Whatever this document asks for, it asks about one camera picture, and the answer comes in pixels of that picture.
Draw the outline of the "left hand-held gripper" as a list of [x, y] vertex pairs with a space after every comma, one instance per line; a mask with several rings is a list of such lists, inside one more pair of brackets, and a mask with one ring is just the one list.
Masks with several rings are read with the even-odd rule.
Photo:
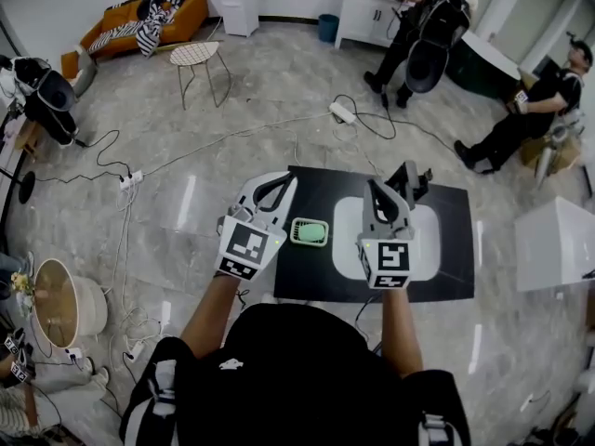
[[217, 272], [252, 282], [269, 266], [284, 244], [282, 227], [297, 187], [298, 179], [289, 171], [246, 181], [238, 204], [218, 219]]

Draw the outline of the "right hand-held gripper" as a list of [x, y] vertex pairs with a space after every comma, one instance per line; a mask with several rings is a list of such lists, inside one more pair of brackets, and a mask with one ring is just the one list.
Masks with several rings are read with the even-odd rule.
[[408, 286], [415, 234], [407, 201], [384, 182], [368, 179], [364, 185], [363, 228], [357, 236], [357, 247], [370, 289], [400, 290]]

